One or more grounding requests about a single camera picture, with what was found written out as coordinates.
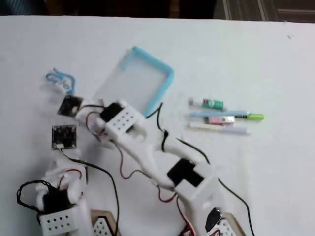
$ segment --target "hole pattern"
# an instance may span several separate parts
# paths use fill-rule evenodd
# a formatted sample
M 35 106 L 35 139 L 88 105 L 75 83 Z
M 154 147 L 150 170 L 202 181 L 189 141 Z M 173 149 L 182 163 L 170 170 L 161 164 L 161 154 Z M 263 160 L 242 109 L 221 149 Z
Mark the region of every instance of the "hole pattern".
M 125 130 L 127 127 L 130 127 L 129 123 L 133 121 L 133 118 L 134 116 L 129 111 L 126 111 L 114 120 L 112 124 L 117 128 L 117 130 Z

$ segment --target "white surface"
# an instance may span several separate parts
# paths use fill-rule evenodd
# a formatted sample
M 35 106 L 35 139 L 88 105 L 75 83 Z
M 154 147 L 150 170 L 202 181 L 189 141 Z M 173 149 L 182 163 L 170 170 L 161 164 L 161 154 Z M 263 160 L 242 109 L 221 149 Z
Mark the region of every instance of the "white surface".
M 134 45 L 175 70 L 163 98 L 161 125 L 208 154 L 221 179 L 248 201 L 256 235 L 270 230 L 272 235 L 313 235 L 315 25 L 13 16 L 0 17 L 0 32 L 3 235 L 40 235 L 35 213 L 16 204 L 16 190 L 43 177 L 49 157 L 58 155 L 51 151 L 51 125 L 74 123 L 55 115 L 60 101 L 44 85 L 46 73 L 56 67 L 72 74 L 76 94 L 92 97 Z M 231 110 L 265 114 L 266 119 L 238 121 L 251 129 L 249 137 L 186 131 L 187 99 L 199 94 L 221 98 Z M 303 119 L 293 111 L 303 112 Z M 118 152 L 94 148 L 96 141 L 84 128 L 78 128 L 78 135 L 83 156 L 114 175 L 122 235 L 173 236 L 182 229 L 175 203 L 160 203 L 157 189 L 140 175 L 122 180 Z M 169 165 L 167 160 L 161 163 Z M 135 168 L 126 157 L 124 173 Z M 104 173 L 90 170 L 88 189 L 90 208 L 108 209 L 116 216 L 111 181 Z M 222 191 L 228 211 L 250 235 L 244 205 Z M 34 203 L 34 189 L 22 194 L 24 201 Z

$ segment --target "pen cap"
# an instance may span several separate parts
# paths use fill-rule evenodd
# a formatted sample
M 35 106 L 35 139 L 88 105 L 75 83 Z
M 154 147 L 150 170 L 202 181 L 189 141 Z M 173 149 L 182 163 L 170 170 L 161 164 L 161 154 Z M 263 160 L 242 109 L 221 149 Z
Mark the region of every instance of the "pen cap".
M 263 114 L 249 114 L 247 116 L 247 119 L 251 119 L 251 120 L 263 120 L 265 119 L 265 115 Z

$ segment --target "circuit board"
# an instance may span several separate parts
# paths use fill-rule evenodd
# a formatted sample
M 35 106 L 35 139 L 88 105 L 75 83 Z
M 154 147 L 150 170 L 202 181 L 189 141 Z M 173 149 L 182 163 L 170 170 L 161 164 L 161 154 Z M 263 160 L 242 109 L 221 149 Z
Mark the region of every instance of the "circuit board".
M 82 97 L 66 95 L 64 97 L 62 104 L 60 105 L 57 114 L 67 117 L 75 117 L 75 115 L 79 111 L 82 101 L 83 101 Z
M 77 148 L 77 126 L 52 126 L 51 148 L 52 150 Z

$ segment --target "floor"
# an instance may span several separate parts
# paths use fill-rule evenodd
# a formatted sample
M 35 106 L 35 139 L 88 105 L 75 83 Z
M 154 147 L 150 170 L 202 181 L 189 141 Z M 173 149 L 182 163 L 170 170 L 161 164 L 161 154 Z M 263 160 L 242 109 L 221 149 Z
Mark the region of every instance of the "floor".
M 172 0 L 170 18 L 178 18 L 178 2 Z M 291 21 L 315 23 L 315 1 L 217 0 L 215 19 L 243 21 Z

